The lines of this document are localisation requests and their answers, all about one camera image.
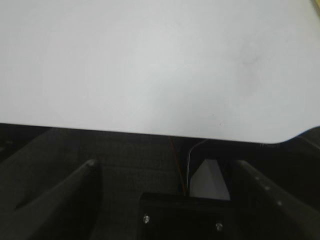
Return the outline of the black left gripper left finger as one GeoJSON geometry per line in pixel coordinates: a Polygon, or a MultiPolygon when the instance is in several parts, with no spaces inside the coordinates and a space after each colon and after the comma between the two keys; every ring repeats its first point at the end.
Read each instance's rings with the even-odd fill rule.
{"type": "Polygon", "coordinates": [[[2,240],[88,240],[102,203],[102,166],[90,159],[37,198],[0,217],[2,240]]]}

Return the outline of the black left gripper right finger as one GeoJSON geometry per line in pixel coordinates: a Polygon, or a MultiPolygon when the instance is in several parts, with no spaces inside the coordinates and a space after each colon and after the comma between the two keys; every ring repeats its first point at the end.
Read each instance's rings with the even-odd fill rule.
{"type": "Polygon", "coordinates": [[[293,222],[293,230],[299,231],[307,240],[320,238],[320,213],[286,192],[260,171],[243,160],[235,164],[249,177],[249,182],[262,193],[262,198],[272,205],[272,209],[281,211],[293,222]]]}

